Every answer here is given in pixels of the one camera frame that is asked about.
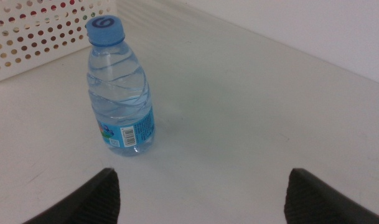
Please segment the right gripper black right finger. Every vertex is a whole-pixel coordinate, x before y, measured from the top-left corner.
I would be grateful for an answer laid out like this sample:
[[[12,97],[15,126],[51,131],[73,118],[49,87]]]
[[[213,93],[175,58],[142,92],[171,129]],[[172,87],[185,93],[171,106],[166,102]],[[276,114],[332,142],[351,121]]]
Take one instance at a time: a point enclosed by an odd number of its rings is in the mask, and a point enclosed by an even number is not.
[[[379,215],[303,168],[294,168],[289,175],[284,216],[293,224],[379,223]]]

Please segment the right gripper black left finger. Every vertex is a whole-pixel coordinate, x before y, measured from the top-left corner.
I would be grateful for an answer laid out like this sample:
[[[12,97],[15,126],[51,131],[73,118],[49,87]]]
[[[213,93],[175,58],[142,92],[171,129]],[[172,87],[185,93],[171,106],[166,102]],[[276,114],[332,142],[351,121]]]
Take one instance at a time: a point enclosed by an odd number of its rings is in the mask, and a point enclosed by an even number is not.
[[[120,211],[119,179],[105,168],[73,193],[24,224],[117,224]]]

